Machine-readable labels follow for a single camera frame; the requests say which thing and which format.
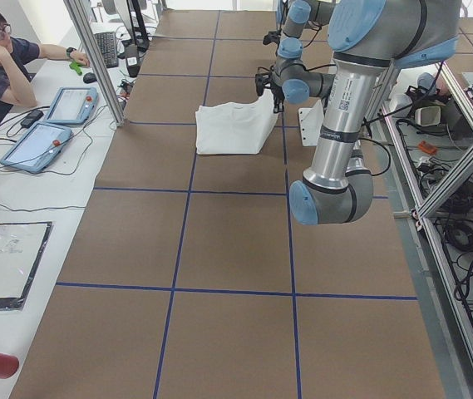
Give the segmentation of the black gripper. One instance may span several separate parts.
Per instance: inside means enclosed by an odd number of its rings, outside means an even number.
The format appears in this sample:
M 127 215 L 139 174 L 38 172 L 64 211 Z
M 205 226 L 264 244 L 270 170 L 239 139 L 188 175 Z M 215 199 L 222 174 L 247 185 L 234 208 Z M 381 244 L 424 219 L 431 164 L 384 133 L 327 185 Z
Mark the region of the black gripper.
M 273 94 L 273 112 L 275 114 L 284 112 L 284 93 L 282 87 L 271 82 L 270 91 Z

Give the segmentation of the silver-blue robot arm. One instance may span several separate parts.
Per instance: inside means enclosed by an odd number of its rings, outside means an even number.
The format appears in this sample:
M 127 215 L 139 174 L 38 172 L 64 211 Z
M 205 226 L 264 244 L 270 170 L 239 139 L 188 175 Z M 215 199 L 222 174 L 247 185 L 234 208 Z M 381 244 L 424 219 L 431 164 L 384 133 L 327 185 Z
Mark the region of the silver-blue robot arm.
M 358 147 L 363 118 L 377 78 L 388 67 L 421 67 L 456 51 L 458 1 L 285 1 L 277 60 L 271 72 L 275 97 L 292 104 L 321 99 L 324 119 L 313 162 L 289 189 L 300 224 L 342 224 L 370 208 L 373 182 Z M 299 38 L 310 23 L 328 28 L 334 74 L 310 72 Z
M 337 5 L 338 1 L 278 1 L 276 22 L 280 38 L 300 38 L 304 29 L 327 26 Z

